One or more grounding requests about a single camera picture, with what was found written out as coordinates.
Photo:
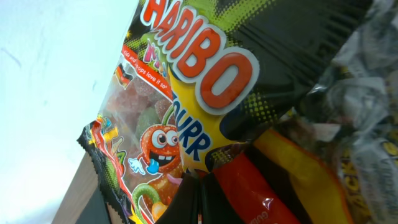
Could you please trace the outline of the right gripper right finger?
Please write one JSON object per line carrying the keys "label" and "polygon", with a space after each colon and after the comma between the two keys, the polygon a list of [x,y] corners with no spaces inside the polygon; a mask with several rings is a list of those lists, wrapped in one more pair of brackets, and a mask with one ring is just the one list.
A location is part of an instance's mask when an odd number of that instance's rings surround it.
{"label": "right gripper right finger", "polygon": [[203,224],[244,224],[228,202],[214,174],[208,174],[201,182]]}

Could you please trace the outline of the black gift box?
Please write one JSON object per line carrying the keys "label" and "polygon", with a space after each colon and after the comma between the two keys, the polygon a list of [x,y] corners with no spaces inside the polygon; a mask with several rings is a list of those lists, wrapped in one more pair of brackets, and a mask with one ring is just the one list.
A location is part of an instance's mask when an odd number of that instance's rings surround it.
{"label": "black gift box", "polygon": [[97,187],[76,224],[123,224],[118,213],[107,203]]}

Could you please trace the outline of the yellow candy bag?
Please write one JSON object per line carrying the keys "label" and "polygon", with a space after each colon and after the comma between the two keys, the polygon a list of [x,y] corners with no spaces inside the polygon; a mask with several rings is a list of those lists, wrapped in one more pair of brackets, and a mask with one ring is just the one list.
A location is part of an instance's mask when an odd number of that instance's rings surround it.
{"label": "yellow candy bag", "polygon": [[397,222],[396,1],[373,2],[293,115],[254,145],[299,222]]}

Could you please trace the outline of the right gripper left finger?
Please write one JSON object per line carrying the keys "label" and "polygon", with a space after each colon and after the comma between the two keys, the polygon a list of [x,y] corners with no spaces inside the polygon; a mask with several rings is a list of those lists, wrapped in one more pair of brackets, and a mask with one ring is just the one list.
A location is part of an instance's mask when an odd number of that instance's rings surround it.
{"label": "right gripper left finger", "polygon": [[199,198],[199,180],[184,174],[174,199],[157,224],[198,224]]}

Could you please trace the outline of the red Hacks candy bag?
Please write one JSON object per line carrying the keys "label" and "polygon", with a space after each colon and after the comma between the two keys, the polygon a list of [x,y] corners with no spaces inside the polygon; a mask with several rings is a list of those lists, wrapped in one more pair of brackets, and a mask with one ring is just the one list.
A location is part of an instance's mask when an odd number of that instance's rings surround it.
{"label": "red Hacks candy bag", "polygon": [[244,223],[299,224],[245,154],[213,171],[227,201]]}

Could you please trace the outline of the Haribo gummy candy bag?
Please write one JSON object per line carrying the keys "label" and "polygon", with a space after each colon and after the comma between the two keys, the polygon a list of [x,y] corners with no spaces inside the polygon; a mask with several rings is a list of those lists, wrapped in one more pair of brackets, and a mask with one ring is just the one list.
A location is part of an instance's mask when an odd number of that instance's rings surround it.
{"label": "Haribo gummy candy bag", "polygon": [[121,220],[157,223],[189,174],[202,223],[202,178],[240,154],[278,196],[254,143],[313,89],[370,6],[140,1],[108,95],[78,138]]}

